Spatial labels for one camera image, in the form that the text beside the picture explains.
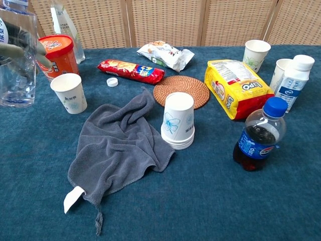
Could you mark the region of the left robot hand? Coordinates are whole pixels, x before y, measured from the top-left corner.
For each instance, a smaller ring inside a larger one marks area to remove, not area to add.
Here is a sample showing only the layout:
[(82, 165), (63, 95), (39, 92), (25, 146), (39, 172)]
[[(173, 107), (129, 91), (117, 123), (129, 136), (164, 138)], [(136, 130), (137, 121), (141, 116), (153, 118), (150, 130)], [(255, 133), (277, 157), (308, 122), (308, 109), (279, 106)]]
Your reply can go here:
[(1, 20), (1, 34), (4, 33), (8, 40), (1, 42), (1, 65), (22, 58), (26, 50), (35, 50), (37, 62), (46, 68), (52, 68), (52, 62), (46, 57), (44, 46), (30, 32)]

